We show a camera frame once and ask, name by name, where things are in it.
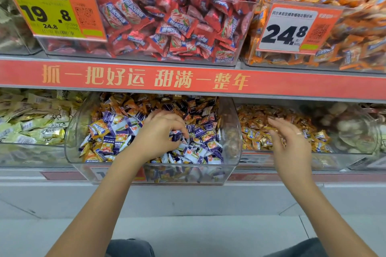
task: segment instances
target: floor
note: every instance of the floor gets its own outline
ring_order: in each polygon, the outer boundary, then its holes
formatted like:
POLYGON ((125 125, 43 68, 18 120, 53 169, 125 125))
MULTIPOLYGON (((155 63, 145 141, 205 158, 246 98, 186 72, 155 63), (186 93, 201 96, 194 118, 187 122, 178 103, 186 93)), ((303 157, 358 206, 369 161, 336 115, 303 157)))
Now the floor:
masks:
MULTIPOLYGON (((386 257, 386 216, 345 219, 379 257, 386 257)), ((42 257, 70 221, 0 220, 0 256, 42 257)), ((315 237, 315 232, 305 216, 119 219, 113 238, 131 237, 149 241, 157 257, 259 257, 315 237)))

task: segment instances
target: person's left hand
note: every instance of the person's left hand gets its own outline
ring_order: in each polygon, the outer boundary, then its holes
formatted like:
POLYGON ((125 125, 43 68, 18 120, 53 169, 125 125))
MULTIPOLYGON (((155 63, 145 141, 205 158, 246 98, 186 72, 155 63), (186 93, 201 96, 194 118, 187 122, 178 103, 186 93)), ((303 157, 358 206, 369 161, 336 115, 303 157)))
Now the person's left hand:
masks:
POLYGON ((153 111, 144 121, 134 141, 126 149, 138 155, 141 164, 144 164, 176 149, 181 144, 180 140, 174 142, 169 140, 171 130, 180 130, 185 138, 189 138, 185 122, 180 116, 165 110, 153 111))

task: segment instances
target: jeans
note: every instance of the jeans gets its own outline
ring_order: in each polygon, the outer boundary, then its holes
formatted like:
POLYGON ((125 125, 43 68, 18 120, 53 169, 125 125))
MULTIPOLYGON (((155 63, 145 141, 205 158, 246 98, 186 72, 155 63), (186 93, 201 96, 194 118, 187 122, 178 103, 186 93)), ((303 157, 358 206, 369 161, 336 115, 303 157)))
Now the jeans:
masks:
MULTIPOLYGON (((106 257, 154 257, 154 251, 147 241, 128 239, 111 240, 106 257)), ((305 240, 291 248, 269 254, 265 257, 328 257, 318 238, 305 240)))

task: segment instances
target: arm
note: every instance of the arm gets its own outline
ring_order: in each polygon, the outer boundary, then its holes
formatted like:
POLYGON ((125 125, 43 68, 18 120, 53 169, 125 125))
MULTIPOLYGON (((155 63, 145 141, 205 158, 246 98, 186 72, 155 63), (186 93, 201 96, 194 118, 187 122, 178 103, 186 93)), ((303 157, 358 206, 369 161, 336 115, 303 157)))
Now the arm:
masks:
POLYGON ((180 145, 179 141, 169 140, 172 129, 189 137, 178 115, 155 111, 148 116, 132 144, 116 157, 99 187, 46 257, 104 257, 130 184, 142 164, 180 145))
POLYGON ((285 137, 271 131, 276 170, 284 185, 310 220, 316 235, 330 257, 377 257, 369 246, 346 223, 312 180, 311 145, 293 124, 269 119, 285 137))

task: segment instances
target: hand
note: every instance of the hand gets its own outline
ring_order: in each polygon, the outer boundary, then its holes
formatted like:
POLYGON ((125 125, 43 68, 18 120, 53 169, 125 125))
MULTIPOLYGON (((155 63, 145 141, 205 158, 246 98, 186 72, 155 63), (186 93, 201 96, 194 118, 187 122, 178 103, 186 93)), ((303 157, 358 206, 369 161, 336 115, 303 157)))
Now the hand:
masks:
POLYGON ((181 141, 169 140, 171 130, 180 130, 185 138, 189 138, 185 122, 180 116, 165 110, 153 111, 127 149, 139 156, 140 164, 144 164, 176 149, 181 144, 181 141))
POLYGON ((284 185, 292 188, 308 185, 312 180, 311 144, 304 138, 303 133, 288 121, 268 118, 268 122, 278 129, 287 141, 284 147, 281 138, 275 131, 269 131, 272 137, 274 162, 277 173, 284 185))

